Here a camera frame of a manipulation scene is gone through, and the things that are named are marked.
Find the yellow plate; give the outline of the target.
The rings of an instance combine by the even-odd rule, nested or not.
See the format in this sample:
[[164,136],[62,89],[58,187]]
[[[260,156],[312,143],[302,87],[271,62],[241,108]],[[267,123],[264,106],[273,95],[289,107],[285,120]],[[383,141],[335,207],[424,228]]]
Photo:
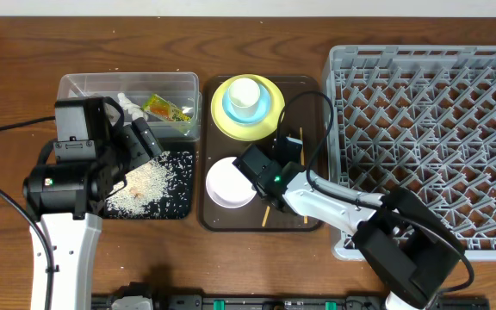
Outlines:
[[[223,109],[222,98],[231,83],[238,78],[250,78],[258,84],[262,84],[270,93],[270,112],[257,124],[240,125],[232,121]],[[276,131],[277,122],[284,106],[285,101],[282,92],[273,82],[266,77],[245,74],[230,77],[217,88],[212,97],[210,112],[215,126],[226,136],[240,141],[255,141],[263,139]]]

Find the white bowl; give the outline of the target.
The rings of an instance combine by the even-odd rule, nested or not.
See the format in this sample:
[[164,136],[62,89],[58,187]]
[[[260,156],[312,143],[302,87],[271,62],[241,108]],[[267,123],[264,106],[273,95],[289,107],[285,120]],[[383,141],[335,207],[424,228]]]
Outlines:
[[236,157],[218,160],[208,170],[206,191],[211,200],[223,208],[241,208],[256,195],[251,182],[233,165]]

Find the white tissue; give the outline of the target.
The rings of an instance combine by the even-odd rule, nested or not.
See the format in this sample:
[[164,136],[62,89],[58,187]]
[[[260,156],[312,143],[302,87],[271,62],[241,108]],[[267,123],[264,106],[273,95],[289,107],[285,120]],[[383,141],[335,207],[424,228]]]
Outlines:
[[128,113],[132,121],[138,119],[148,120],[148,113],[144,111],[141,106],[133,103],[130,99],[126,97],[124,93],[119,93],[118,95],[119,105],[122,107],[125,113]]

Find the wooden chopstick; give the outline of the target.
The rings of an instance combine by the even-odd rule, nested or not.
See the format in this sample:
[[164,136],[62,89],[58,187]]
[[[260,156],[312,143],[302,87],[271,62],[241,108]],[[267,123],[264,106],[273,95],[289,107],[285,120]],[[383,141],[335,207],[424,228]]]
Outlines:
[[270,214],[270,206],[267,206],[262,219],[262,224],[261,224],[262,227],[266,227],[269,214]]
[[[301,141],[301,155],[300,155],[300,163],[302,166],[305,167],[305,146],[304,146],[304,140],[303,140],[303,128],[299,128],[299,135],[300,135],[300,141]],[[304,216],[303,217],[303,223],[308,224],[308,217]]]

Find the light blue bowl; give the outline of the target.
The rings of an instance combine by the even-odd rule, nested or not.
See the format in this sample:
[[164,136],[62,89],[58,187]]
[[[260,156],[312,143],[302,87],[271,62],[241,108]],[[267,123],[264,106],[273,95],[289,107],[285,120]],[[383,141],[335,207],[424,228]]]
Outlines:
[[229,98],[229,90],[226,90],[222,98],[222,106],[226,115],[234,122],[240,125],[253,125],[261,122],[270,112],[271,99],[269,91],[262,85],[258,84],[260,97],[257,101],[257,109],[254,114],[249,117],[239,116],[233,108],[233,104]]

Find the yellow green snack wrapper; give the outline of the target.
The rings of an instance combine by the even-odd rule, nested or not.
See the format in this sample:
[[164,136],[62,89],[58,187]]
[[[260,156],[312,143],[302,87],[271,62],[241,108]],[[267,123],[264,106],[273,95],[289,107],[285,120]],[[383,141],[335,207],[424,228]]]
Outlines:
[[159,118],[161,121],[191,120],[179,107],[157,94],[152,94],[142,105],[142,109],[148,114]]

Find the white cup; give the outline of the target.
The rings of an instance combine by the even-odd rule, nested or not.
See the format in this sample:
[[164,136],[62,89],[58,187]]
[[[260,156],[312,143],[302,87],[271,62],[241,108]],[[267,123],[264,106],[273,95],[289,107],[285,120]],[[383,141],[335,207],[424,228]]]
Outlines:
[[228,88],[232,108],[240,118],[252,117],[257,111],[260,89],[256,81],[242,77],[234,80]]

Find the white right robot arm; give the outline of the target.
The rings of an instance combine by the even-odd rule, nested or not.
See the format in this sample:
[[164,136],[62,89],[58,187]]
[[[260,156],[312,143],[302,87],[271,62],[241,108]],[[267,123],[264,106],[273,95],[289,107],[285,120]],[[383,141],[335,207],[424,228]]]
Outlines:
[[250,145],[234,166],[258,195],[278,208],[321,220],[348,233],[389,288],[386,309],[427,309],[448,292],[443,284],[458,263],[474,270],[462,243],[410,190],[367,193],[325,180],[296,162],[280,164]]

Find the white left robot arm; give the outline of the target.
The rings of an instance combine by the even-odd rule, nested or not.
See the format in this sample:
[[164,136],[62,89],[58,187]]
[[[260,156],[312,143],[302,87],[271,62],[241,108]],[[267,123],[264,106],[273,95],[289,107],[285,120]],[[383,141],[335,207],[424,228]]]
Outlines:
[[57,137],[41,149],[23,182],[34,246],[33,309],[89,309],[106,200],[127,173],[159,156],[146,121],[125,122],[109,96],[55,103]]

